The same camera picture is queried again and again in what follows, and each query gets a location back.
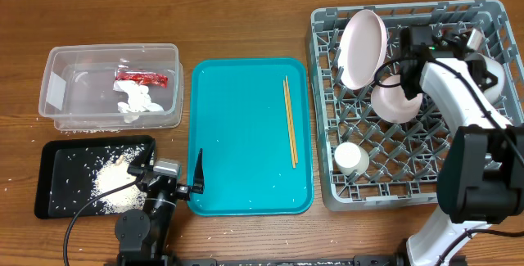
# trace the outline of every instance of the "plastic container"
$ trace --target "plastic container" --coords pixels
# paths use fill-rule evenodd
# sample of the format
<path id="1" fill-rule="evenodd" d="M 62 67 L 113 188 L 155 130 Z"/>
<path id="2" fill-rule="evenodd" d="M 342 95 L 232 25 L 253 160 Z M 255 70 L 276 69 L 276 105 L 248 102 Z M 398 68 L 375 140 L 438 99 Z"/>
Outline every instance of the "plastic container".
<path id="1" fill-rule="evenodd" d="M 117 103 L 127 101 L 113 90 L 119 65 L 164 74 L 167 88 L 150 85 L 151 101 L 164 111 L 133 113 L 124 121 Z M 61 131 L 173 128 L 182 117 L 183 69 L 173 44 L 113 44 L 55 47 L 43 73 L 38 112 L 55 120 Z"/>

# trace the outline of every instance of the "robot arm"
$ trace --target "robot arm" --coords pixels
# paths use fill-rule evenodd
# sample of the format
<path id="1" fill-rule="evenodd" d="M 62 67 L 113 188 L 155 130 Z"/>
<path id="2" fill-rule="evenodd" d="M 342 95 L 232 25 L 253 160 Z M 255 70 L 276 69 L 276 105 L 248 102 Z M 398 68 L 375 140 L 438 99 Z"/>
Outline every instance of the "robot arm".
<path id="1" fill-rule="evenodd" d="M 129 174 L 145 174 L 137 185 L 142 192 L 147 193 L 147 197 L 142 210 L 128 210 L 116 222 L 115 235 L 120 242 L 118 266 L 180 264 L 174 255 L 165 250 L 177 200 L 189 201 L 191 193 L 204 192 L 202 149 L 196 161 L 194 183 L 188 186 L 178 182 L 181 164 L 167 159 L 155 162 L 154 144 L 150 148 L 149 152 L 135 159 L 128 168 Z"/>
<path id="2" fill-rule="evenodd" d="M 464 50 L 441 48 L 441 52 L 431 52 L 428 48 L 434 50 L 433 43 L 427 41 L 434 39 L 427 35 L 413 36 L 421 32 L 430 34 L 430 29 L 418 27 L 405 30 L 407 31 L 401 33 L 400 44 L 404 55 L 430 55 L 432 59 L 462 75 L 493 120 L 506 129 L 504 132 L 514 138 L 518 150 L 522 152 L 522 129 L 512 127 L 486 99 L 486 91 L 479 89 L 479 79 L 474 81 L 470 75 L 472 63 L 462 60 Z M 467 230 L 487 229 L 492 223 L 500 223 L 507 216 L 522 212 L 522 167 L 514 160 L 514 154 L 507 145 L 502 144 L 504 140 L 500 130 L 494 129 L 484 116 L 463 81 L 443 66 L 430 61 L 421 63 L 409 62 L 401 68 L 402 87 L 406 97 L 413 97 L 418 92 L 428 94 L 448 124 L 454 142 L 438 178 L 439 206 L 422 230 L 408 239 L 407 255 L 412 266 L 447 266 L 453 255 L 474 234 L 461 240 L 446 257 L 442 257 L 444 251 Z M 489 70 L 486 66 L 500 67 L 498 64 L 483 66 L 484 71 Z M 503 83 L 504 77 L 499 75 L 498 80 Z M 495 90 L 499 91 L 501 88 L 499 85 Z M 492 155 L 493 160 L 502 163 L 500 169 L 484 170 L 487 153 Z"/>
<path id="3" fill-rule="evenodd" d="M 499 114 L 487 101 L 484 94 L 473 82 L 468 71 L 468 64 L 465 61 L 456 58 L 440 58 L 437 60 L 459 72 L 473 86 L 484 107 L 502 128 L 511 125 L 509 120 Z M 460 126 L 475 124 L 482 128 L 493 128 L 463 83 L 442 66 L 427 62 L 422 70 L 420 86 L 438 106 L 452 137 Z"/>

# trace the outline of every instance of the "wooden table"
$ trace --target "wooden table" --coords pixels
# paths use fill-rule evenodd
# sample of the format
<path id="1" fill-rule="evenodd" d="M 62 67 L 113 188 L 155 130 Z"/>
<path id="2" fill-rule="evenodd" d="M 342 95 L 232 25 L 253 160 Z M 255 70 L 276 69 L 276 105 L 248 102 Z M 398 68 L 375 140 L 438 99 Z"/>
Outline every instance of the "wooden table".
<path id="1" fill-rule="evenodd" d="M 150 134 L 158 155 L 187 164 L 191 72 L 210 58 L 292 56 L 305 64 L 305 33 L 318 7 L 439 0 L 0 0 L 0 264 L 59 265 L 69 219 L 39 220 L 33 205 L 40 152 L 51 140 L 114 136 L 64 134 L 38 115 L 38 97 L 49 51 L 55 46 L 99 43 L 174 43 L 185 71 L 182 123 Z M 524 48 L 522 0 L 501 0 Z M 310 98 L 312 134 L 316 134 Z M 316 146 L 313 145 L 316 157 Z M 182 258 L 295 259 L 390 254 L 416 233 L 434 210 L 335 213 L 322 203 L 314 159 L 315 199 L 301 215 L 202 218 L 180 202 L 169 248 Z M 114 260 L 117 217 L 82 218 L 70 239 L 73 265 Z M 524 228 L 524 216 L 494 226 Z M 524 238 L 479 236 L 463 253 L 471 265 L 521 265 Z"/>

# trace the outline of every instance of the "chopsticks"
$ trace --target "chopsticks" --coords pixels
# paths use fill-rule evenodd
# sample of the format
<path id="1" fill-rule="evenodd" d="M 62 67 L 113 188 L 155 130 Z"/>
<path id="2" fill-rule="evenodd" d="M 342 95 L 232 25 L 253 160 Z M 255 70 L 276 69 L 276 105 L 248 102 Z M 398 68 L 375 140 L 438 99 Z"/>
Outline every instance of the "chopsticks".
<path id="1" fill-rule="evenodd" d="M 287 114 L 287 132 L 289 134 L 289 148 L 291 151 L 291 162 L 293 169 L 298 164 L 298 155 L 296 153 L 296 140 L 295 140 L 295 126 L 293 124 L 293 109 L 291 108 L 291 95 L 289 93 L 289 81 L 286 79 L 283 81 L 284 85 L 284 101 L 286 102 L 286 114 Z"/>

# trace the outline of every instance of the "gray dish rack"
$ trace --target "gray dish rack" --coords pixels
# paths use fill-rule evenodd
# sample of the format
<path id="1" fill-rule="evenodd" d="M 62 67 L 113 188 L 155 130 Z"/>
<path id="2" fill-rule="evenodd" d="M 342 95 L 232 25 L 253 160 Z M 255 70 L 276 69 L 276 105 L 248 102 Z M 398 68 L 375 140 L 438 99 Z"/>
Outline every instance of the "gray dish rack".
<path id="1" fill-rule="evenodd" d="M 429 24 L 437 36 L 447 30 L 479 29 L 486 36 L 480 52 L 503 64 L 506 74 L 503 95 L 494 107 L 514 125 L 520 125 L 524 123 L 524 66 L 508 16 L 498 0 L 331 7 L 311 14 L 306 56 L 314 94 L 324 204 L 330 210 L 342 211 L 434 203 L 437 175 L 451 137 L 431 98 L 424 96 L 412 121 L 390 124 L 373 112 L 373 85 L 351 91 L 341 83 L 341 70 L 337 68 L 340 38 L 350 18 L 363 9 L 377 13 L 386 25 L 386 61 L 397 57 L 399 32 L 408 25 Z M 388 74 L 395 74 L 399 65 L 388 70 Z M 346 177 L 334 164 L 335 148 L 347 141 L 369 153 L 370 166 L 363 175 Z M 486 168 L 496 169 L 498 165 L 486 159 Z"/>

